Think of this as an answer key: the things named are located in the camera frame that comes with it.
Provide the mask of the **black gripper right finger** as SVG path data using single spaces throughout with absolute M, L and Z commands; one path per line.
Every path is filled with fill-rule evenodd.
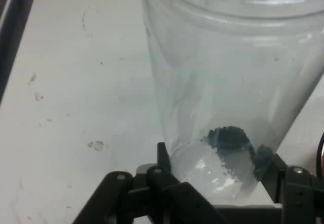
M 254 176 L 275 204 L 281 204 L 276 223 L 323 221 L 323 181 L 299 166 L 288 166 L 274 151 L 260 146 L 253 156 Z

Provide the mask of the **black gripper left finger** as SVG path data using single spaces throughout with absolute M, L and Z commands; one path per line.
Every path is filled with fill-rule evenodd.
M 223 216 L 189 183 L 171 173 L 163 142 L 157 144 L 157 163 L 132 176 L 108 173 L 74 223 L 133 223 L 147 216 L 152 223 L 223 223 Z

